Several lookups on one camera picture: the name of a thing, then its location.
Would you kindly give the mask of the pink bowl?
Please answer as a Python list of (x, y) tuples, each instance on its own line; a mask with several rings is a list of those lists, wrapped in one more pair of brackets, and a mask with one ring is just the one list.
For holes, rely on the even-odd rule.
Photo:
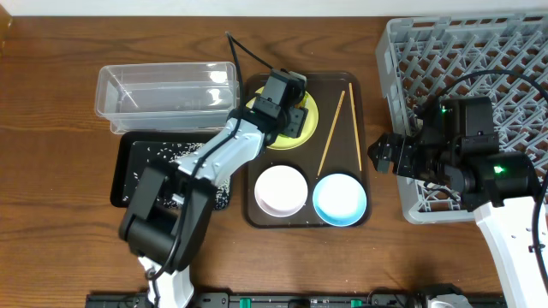
[(266, 169), (256, 180), (254, 198), (269, 216), (283, 218), (296, 214), (305, 205), (308, 184), (304, 175), (287, 165)]

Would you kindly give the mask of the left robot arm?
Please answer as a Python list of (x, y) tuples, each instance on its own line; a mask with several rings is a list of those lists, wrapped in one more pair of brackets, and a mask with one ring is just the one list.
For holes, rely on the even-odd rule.
[(145, 166), (119, 227), (145, 269), (150, 307), (185, 307), (194, 295), (189, 265), (206, 234), (217, 188), (279, 138), (299, 132), (309, 139), (318, 124), (317, 104), (305, 96), (283, 106), (278, 117), (262, 111), (257, 95), (232, 110), (225, 127), (197, 151), (173, 163)]

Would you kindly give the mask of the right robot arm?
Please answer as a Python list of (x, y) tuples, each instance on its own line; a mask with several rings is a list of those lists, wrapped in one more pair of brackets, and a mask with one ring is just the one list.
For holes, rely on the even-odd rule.
[(487, 97), (437, 101), (414, 136), (384, 133), (367, 155), (382, 173), (447, 186), (474, 215), (509, 307), (547, 301), (546, 181), (519, 151), (502, 152)]

